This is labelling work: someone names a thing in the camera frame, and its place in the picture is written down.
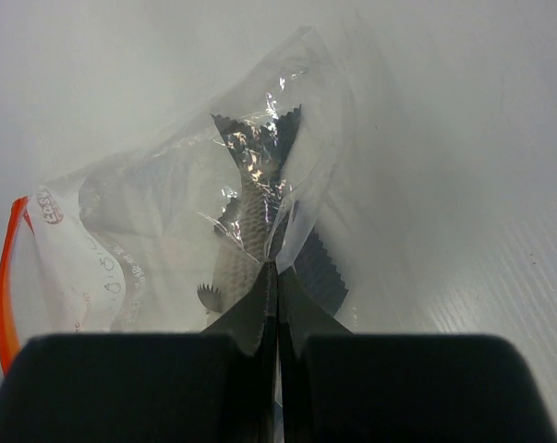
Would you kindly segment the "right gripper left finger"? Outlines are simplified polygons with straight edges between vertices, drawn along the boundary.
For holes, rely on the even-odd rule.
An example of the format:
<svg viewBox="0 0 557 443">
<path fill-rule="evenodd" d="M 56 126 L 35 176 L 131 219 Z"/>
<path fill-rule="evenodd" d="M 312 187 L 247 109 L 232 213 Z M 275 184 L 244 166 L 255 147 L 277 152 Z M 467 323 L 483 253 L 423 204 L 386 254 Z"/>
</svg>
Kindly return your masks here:
<svg viewBox="0 0 557 443">
<path fill-rule="evenodd" d="M 53 334 L 0 387 L 0 442 L 270 442 L 277 271 L 199 333 Z"/>
</svg>

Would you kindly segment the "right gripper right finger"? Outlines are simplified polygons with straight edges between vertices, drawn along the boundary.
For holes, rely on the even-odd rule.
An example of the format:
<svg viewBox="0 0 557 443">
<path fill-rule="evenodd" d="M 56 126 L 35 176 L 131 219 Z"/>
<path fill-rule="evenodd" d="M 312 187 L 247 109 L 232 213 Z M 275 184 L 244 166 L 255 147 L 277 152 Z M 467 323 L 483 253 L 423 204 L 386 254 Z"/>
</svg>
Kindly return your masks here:
<svg viewBox="0 0 557 443">
<path fill-rule="evenodd" d="M 359 334 L 278 286 L 288 442 L 555 442 L 526 360 L 489 334 Z"/>
</svg>

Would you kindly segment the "clear zip top bag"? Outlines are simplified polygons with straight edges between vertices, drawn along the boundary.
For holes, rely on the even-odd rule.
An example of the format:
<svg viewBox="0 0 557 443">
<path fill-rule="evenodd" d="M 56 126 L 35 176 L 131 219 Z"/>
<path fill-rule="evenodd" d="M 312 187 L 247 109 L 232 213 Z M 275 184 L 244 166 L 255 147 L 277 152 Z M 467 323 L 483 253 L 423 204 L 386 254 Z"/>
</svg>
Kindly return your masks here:
<svg viewBox="0 0 557 443">
<path fill-rule="evenodd" d="M 296 213 L 272 263 L 293 269 L 307 294 L 337 313 L 347 288 L 317 223 L 351 103 L 319 33 L 303 28 L 160 140 L 41 184 L 13 203 L 0 261 L 2 369 L 45 334 L 211 325 L 196 290 L 212 280 L 219 247 L 213 221 L 240 193 L 212 116 L 261 125 L 297 106 L 302 120 L 283 203 Z"/>
</svg>

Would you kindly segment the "grey fake fish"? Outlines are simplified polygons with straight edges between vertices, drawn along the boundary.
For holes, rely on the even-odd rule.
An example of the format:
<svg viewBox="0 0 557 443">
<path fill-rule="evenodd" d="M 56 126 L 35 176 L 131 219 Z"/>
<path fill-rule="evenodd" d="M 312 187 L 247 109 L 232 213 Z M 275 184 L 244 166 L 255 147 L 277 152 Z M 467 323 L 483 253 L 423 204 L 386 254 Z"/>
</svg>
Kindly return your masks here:
<svg viewBox="0 0 557 443">
<path fill-rule="evenodd" d="M 231 197 L 213 221 L 218 254 L 209 283 L 196 294 L 213 324 L 253 287 L 262 266 L 285 248 L 286 231 L 295 209 L 285 209 L 285 166 L 297 141 L 302 108 L 255 125 L 215 114 L 214 126 L 240 179 L 240 193 Z"/>
</svg>

